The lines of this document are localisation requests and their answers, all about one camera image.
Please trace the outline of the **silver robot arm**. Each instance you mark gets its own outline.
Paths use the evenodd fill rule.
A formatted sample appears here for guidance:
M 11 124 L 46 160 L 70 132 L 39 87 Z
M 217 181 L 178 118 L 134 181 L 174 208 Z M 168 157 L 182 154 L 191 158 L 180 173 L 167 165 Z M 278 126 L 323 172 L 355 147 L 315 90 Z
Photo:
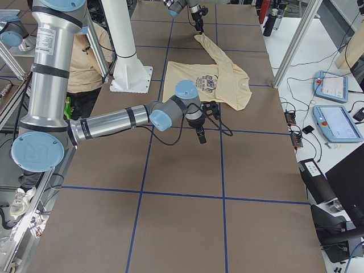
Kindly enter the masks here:
M 205 143 L 206 113 L 193 81 L 182 80 L 166 102 L 153 101 L 113 113 L 66 121 L 64 108 L 75 35 L 92 29 L 85 1 L 34 1 L 38 22 L 28 113 L 19 122 L 11 148 L 13 161 L 23 170 L 46 172 L 62 160 L 68 146 L 83 140 L 121 133 L 152 123 L 165 131 L 174 122 L 187 121 Z
M 171 17 L 176 18 L 180 12 L 188 7 L 189 12 L 194 20 L 193 25 L 199 34 L 204 32 L 204 22 L 203 16 L 208 13 L 208 8 L 205 6 L 200 6 L 198 1 L 195 0 L 163 0 L 162 1 Z

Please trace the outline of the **black monitor arm base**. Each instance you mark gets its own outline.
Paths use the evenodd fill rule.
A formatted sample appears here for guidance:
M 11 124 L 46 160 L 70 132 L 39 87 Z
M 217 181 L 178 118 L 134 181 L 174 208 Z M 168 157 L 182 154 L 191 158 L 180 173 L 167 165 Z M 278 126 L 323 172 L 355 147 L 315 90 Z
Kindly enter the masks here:
M 354 257 L 363 257 L 363 247 L 356 245 L 363 240 L 363 225 L 333 216 L 317 205 L 311 205 L 311 213 L 320 245 L 332 263 Z

